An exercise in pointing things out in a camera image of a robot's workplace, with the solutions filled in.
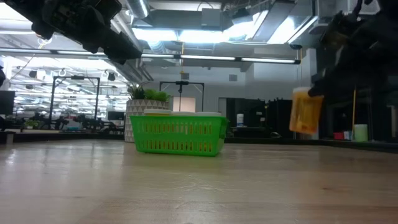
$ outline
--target lamp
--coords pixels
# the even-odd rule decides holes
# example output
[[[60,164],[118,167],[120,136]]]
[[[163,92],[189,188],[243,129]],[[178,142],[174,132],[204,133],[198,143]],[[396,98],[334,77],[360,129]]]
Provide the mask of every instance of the lamp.
[[[108,80],[109,81],[115,81],[116,77],[114,76],[114,72],[110,72],[108,75]]]

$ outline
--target monitor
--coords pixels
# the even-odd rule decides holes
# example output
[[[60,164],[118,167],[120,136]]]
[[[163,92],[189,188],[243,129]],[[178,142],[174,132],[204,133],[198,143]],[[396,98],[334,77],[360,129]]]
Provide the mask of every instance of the monitor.
[[[12,115],[14,111],[14,91],[0,91],[0,114]]]
[[[123,121],[124,120],[124,112],[119,111],[109,111],[108,112],[108,121]]]

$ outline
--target black metal frame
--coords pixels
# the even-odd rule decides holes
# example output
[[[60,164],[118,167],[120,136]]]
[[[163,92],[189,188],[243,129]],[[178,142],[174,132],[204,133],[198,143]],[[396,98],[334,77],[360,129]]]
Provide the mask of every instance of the black metal frame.
[[[62,78],[62,79],[79,79],[79,80],[84,80],[84,79],[94,79],[97,80],[97,95],[95,98],[95,113],[94,113],[94,119],[97,120],[97,112],[98,112],[98,96],[100,95],[100,83],[101,83],[101,79],[100,78],[96,78],[96,77],[78,77],[78,78],[74,78],[72,76],[70,77],[61,77],[61,76],[54,76],[53,77],[53,82],[52,82],[52,91],[51,91],[51,103],[50,103],[50,115],[49,115],[49,121],[48,121],[48,126],[49,129],[51,129],[51,120],[52,120],[52,111],[53,111],[53,107],[54,107],[54,94],[55,94],[55,88],[58,86],[57,85],[57,79]]]
[[[177,81],[177,82],[160,82],[159,83],[159,91],[162,91],[163,83],[174,83],[176,85],[180,85],[179,82],[180,81]],[[201,110],[203,111],[203,104],[205,102],[205,84],[204,83],[192,83],[192,82],[187,82],[187,83],[188,83],[187,85],[189,85],[189,84],[197,84],[197,85],[201,85],[202,86],[202,91],[201,91]]]

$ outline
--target green plastic basket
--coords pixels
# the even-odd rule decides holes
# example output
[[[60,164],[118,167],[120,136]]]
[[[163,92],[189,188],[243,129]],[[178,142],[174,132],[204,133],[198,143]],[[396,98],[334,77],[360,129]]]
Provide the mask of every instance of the green plastic basket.
[[[222,116],[130,116],[139,152],[216,156],[228,120]]]

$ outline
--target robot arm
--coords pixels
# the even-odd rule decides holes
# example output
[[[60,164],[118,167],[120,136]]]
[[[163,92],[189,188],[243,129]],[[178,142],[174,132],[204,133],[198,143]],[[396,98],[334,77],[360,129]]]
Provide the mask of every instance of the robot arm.
[[[338,13],[321,38],[325,47],[340,47],[333,68],[324,71],[309,95],[332,96],[354,86],[381,86],[387,68],[398,59],[398,1],[379,0],[381,11],[368,20],[357,20],[362,0],[352,14]]]
[[[111,29],[111,19],[121,10],[118,0],[3,1],[32,21],[32,30],[43,39],[58,32],[93,54],[103,49],[109,59],[119,63],[141,57],[126,35]]]

